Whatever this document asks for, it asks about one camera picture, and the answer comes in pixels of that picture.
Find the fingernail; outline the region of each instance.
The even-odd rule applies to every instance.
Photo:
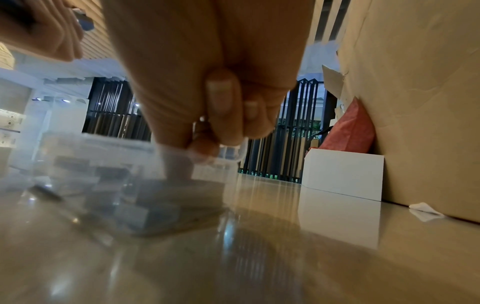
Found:
[[[218,115],[224,116],[230,112],[234,103],[232,82],[224,81],[207,81],[206,91],[208,102],[211,108]]]
[[[243,114],[247,120],[254,120],[259,114],[259,103],[256,101],[245,101],[243,103]]]

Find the floor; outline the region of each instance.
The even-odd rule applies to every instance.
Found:
[[[479,303],[480,226],[239,175],[234,203],[117,238],[4,180],[2,303]]]

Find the red bag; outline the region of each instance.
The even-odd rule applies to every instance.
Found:
[[[337,121],[320,149],[368,153],[375,140],[375,126],[356,97]]]

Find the transparent box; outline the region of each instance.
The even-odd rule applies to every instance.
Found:
[[[33,181],[77,222],[150,235],[222,212],[247,142],[194,163],[184,150],[90,134],[45,133]]]

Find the hand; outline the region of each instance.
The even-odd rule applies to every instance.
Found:
[[[23,0],[35,23],[19,24],[0,12],[0,41],[13,47],[61,61],[83,57],[84,32],[65,0]]]
[[[312,0],[102,0],[157,142],[216,155],[268,135],[296,84]],[[208,123],[197,123],[207,116]]]

